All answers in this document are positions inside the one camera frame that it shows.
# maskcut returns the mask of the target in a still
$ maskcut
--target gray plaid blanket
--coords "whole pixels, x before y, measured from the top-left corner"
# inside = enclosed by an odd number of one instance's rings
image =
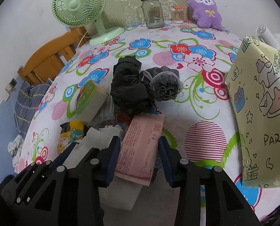
[[[50,87],[50,83],[31,86],[24,82],[21,86],[15,106],[15,123],[18,133],[25,139],[31,120],[36,113],[42,98]]]

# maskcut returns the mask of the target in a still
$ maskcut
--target blue wall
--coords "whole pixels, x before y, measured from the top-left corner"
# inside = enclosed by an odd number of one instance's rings
[[[16,81],[17,85],[15,90],[11,93],[13,103],[9,97],[6,102],[3,100],[0,104],[0,183],[7,175],[14,174],[12,157],[7,151],[7,145],[18,135],[14,119],[13,104],[16,104],[23,80],[18,77]]]

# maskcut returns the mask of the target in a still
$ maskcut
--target green electric fan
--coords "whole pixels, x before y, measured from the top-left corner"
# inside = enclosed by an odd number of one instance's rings
[[[94,21],[98,33],[90,39],[90,45],[111,40],[124,32],[121,27],[105,29],[101,13],[106,0],[53,0],[52,12],[58,22],[69,27],[81,27]]]

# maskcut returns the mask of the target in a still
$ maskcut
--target pink package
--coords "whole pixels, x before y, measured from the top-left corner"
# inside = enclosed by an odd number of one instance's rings
[[[123,139],[115,175],[149,186],[156,162],[164,115],[135,115]]]

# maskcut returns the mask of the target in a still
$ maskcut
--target wooden chair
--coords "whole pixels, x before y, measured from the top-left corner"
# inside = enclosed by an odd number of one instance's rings
[[[84,27],[70,28],[70,30],[38,49],[27,61],[25,67],[18,70],[19,76],[24,81],[35,85],[47,82],[48,78],[54,80],[64,67],[64,63],[57,53],[60,52],[69,61],[75,54],[72,44],[79,43],[82,38],[81,34],[86,33]],[[87,41],[88,38],[84,38],[80,46]]]

